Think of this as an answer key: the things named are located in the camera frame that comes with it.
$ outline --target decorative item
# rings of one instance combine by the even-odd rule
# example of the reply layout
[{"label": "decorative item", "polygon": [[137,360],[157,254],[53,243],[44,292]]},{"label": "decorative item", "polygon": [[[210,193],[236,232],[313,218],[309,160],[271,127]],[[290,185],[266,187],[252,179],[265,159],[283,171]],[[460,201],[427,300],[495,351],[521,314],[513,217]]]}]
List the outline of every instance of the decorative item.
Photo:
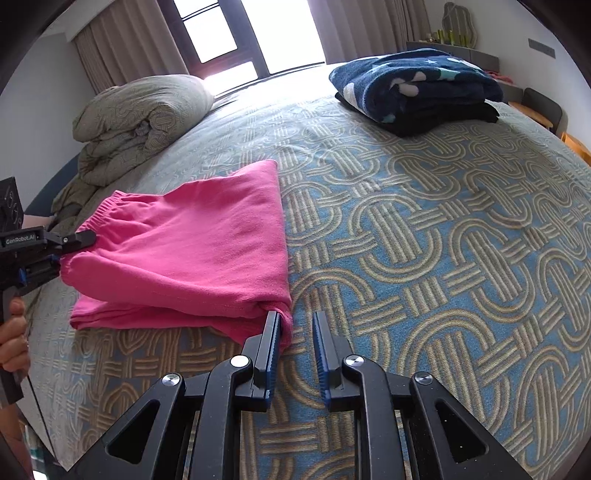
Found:
[{"label": "decorative item", "polygon": [[454,31],[466,37],[466,47],[476,48],[478,35],[472,23],[470,11],[461,5],[447,2],[443,7],[443,19],[441,21],[443,31]]}]

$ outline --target bed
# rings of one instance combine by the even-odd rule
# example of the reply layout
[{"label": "bed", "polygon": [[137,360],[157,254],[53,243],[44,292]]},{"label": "bed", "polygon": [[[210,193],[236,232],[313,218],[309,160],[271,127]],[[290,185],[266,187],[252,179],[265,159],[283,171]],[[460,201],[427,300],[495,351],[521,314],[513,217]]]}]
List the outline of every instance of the bed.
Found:
[{"label": "bed", "polygon": [[[352,416],[328,414],[317,388],[318,309],[385,369],[433,372],[533,478],[551,477],[591,432],[588,166],[504,104],[497,124],[400,139],[340,105],[329,71],[224,99],[76,223],[114,190],[165,193],[277,160],[294,337],[270,412],[243,415],[241,477],[353,478]],[[241,348],[212,329],[75,331],[76,298],[55,280],[30,311],[31,380],[65,468],[159,377]]]}]

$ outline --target metal screw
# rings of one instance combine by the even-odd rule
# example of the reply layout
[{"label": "metal screw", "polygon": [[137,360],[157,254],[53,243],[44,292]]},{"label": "metal screw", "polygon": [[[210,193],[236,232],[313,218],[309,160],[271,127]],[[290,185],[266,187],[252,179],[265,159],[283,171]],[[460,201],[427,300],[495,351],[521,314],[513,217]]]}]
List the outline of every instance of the metal screw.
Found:
[{"label": "metal screw", "polygon": [[433,376],[429,372],[417,372],[414,374],[414,379],[421,385],[431,385],[433,383]]},{"label": "metal screw", "polygon": [[233,367],[236,368],[242,368],[248,365],[248,362],[250,362],[251,360],[245,356],[245,355],[237,355],[237,356],[233,356],[232,359],[230,360],[230,363],[232,364]]},{"label": "metal screw", "polygon": [[162,383],[167,387],[173,387],[181,381],[181,378],[177,374],[167,374],[162,377]]},{"label": "metal screw", "polygon": [[359,367],[360,365],[363,365],[363,362],[365,362],[365,360],[359,355],[349,355],[345,358],[345,363],[350,367]]}]

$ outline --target human hand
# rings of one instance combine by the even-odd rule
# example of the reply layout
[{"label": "human hand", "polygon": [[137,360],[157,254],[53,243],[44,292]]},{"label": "human hand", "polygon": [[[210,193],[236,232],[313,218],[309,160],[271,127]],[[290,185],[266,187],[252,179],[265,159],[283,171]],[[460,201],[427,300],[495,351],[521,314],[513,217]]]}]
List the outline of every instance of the human hand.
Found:
[{"label": "human hand", "polygon": [[25,304],[20,298],[12,299],[10,313],[12,316],[0,325],[0,366],[7,372],[18,372],[24,378],[28,375],[31,358],[25,337]]}]

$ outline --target beige curtain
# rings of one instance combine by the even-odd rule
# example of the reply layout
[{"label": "beige curtain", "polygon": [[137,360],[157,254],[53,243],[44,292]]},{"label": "beige curtain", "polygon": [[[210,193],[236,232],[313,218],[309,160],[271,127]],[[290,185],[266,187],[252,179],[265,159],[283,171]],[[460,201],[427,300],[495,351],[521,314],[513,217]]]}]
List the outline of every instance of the beige curtain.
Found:
[{"label": "beige curtain", "polygon": [[142,77],[189,73],[156,0],[116,0],[74,43],[96,93]]},{"label": "beige curtain", "polygon": [[424,0],[308,0],[326,63],[406,50],[430,32]]}]

